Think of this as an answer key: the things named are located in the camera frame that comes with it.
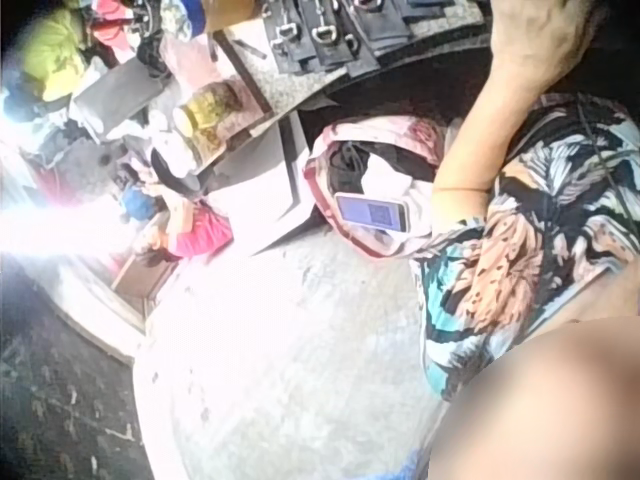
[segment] floral print fabric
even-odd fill
[[[512,143],[486,218],[434,236],[412,261],[423,364],[445,400],[640,252],[640,132],[619,106],[586,97],[581,105],[606,168],[577,100],[544,98]]]

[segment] hand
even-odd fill
[[[582,59],[606,10],[594,0],[493,0],[492,74],[539,95]]]

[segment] yellow cloth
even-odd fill
[[[81,26],[68,10],[40,20],[24,46],[25,73],[38,81],[45,102],[74,91],[86,69],[79,52]]]

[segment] pink and white bag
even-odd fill
[[[373,258],[407,257],[420,250],[431,234],[399,240],[385,232],[342,221],[329,190],[329,159],[341,142],[387,143],[409,150],[437,169],[444,148],[444,131],[430,120],[412,116],[383,116],[329,125],[316,139],[304,169],[316,204],[329,224],[358,250]]]

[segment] clothing pile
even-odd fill
[[[345,121],[325,128],[316,140],[305,178],[327,221],[356,248],[374,258],[405,257],[431,235],[431,191],[444,149],[444,130],[411,116]],[[345,222],[336,193],[401,202],[407,232]]]

